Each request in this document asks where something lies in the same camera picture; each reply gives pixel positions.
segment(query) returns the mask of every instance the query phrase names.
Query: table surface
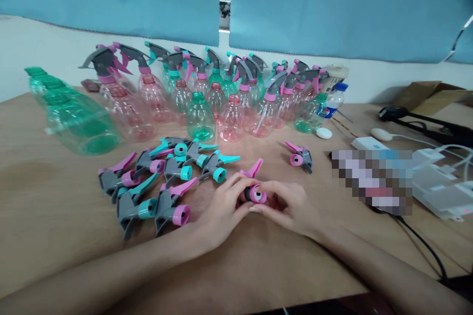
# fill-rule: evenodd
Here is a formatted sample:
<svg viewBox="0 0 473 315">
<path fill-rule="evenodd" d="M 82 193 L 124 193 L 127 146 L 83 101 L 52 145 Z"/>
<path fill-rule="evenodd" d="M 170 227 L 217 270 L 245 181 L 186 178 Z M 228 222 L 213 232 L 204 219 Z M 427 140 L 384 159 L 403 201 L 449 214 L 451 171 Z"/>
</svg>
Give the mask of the table surface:
<svg viewBox="0 0 473 315">
<path fill-rule="evenodd" d="M 359 136 L 373 127 L 414 138 L 428 138 L 377 119 L 378 105 L 346 104 L 336 117 Z M 472 127 L 473 108 L 452 104 L 436 117 Z M 85 261 L 104 256 L 154 237 L 154 223 L 145 220 L 124 242 L 115 206 L 99 187 L 97 171 L 113 166 L 131 151 L 159 145 L 161 136 L 186 137 L 175 123 L 160 126 L 158 136 L 146 143 L 122 143 L 98 157 L 82 157 L 44 132 L 43 112 L 30 94 L 0 104 L 0 297 L 33 281 Z M 227 164 L 229 174 L 249 169 L 264 159 L 261 180 L 296 182 L 321 212 L 352 232 L 409 263 L 432 278 L 438 266 L 429 251 L 403 226 L 387 215 L 372 212 L 332 179 L 331 150 L 351 149 L 353 137 L 338 123 L 326 122 L 329 140 L 296 132 L 291 126 L 259 139 L 246 135 L 228 144 L 218 141 L 225 155 L 241 160 Z M 309 147 L 313 174 L 289 164 L 289 140 Z M 425 148 L 403 138 L 386 145 L 391 149 Z M 448 161 L 458 161 L 455 157 Z M 194 176 L 200 169 L 194 168 Z M 156 196 L 162 177 L 148 194 Z M 211 179 L 187 192 L 181 203 L 191 205 L 195 221 L 217 187 Z M 406 221 L 433 247 L 449 277 L 472 269 L 473 222 L 440 220 L 414 201 Z M 124 299 L 113 313 L 143 314 L 247 314 L 366 292 L 367 288 L 343 264 L 315 242 L 282 229 L 261 215 L 248 215 L 218 249 L 175 267 Z"/>
</svg>

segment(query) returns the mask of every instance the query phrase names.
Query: forearm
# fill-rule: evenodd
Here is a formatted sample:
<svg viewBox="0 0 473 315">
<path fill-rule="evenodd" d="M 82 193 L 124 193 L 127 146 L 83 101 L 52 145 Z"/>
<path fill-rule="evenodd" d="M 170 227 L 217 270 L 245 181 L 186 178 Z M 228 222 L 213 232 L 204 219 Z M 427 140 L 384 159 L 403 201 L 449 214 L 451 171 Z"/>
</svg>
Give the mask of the forearm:
<svg viewBox="0 0 473 315">
<path fill-rule="evenodd" d="M 331 226 L 314 239 L 405 314 L 471 314 L 471 303 L 414 267 Z"/>
<path fill-rule="evenodd" d="M 100 314 L 151 278 L 206 251 L 187 224 L 21 289 L 0 300 L 0 314 Z"/>
</svg>

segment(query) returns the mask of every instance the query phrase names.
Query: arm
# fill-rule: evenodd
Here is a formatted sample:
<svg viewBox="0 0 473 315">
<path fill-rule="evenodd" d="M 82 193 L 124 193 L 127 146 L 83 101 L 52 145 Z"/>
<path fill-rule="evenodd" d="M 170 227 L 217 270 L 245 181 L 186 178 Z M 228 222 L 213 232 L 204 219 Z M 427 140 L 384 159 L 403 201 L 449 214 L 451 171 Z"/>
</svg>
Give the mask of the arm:
<svg viewBox="0 0 473 315">
<path fill-rule="evenodd" d="M 287 206 L 280 212 L 258 204 L 251 212 L 320 243 L 403 313 L 473 313 L 473 305 L 447 287 L 342 226 L 323 220 L 301 186 L 270 181 L 262 183 L 260 190 L 277 193 Z"/>
<path fill-rule="evenodd" d="M 216 248 L 253 203 L 235 210 L 240 193 L 258 183 L 235 174 L 194 223 L 136 247 L 87 262 L 10 294 L 0 314 L 100 314 L 153 277 Z"/>
</svg>

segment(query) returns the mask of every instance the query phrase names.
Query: small white round object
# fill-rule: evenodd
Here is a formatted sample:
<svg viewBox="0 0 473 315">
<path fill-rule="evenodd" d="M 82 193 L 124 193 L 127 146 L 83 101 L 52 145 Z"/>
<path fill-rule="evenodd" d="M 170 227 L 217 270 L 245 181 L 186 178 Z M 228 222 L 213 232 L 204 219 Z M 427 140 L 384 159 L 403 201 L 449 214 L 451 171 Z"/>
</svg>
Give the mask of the small white round object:
<svg viewBox="0 0 473 315">
<path fill-rule="evenodd" d="M 332 132 L 329 129 L 323 127 L 317 128 L 315 134 L 317 134 L 317 136 L 322 139 L 330 139 L 332 137 Z"/>
<path fill-rule="evenodd" d="M 380 141 L 391 141 L 393 140 L 393 135 L 381 128 L 373 128 L 371 130 L 371 135 Z"/>
</svg>

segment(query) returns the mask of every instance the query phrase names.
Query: white plastic lid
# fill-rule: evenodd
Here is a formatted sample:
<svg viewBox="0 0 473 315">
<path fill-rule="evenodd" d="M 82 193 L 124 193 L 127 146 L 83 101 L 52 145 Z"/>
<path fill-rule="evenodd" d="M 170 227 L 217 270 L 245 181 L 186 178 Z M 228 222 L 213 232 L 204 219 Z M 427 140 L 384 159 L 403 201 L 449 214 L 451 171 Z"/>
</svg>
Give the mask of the white plastic lid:
<svg viewBox="0 0 473 315">
<path fill-rule="evenodd" d="M 326 71 L 331 77 L 336 77 L 339 79 L 345 79 L 348 76 L 348 69 L 347 67 L 343 66 L 343 64 L 332 64 L 325 67 Z"/>
</svg>

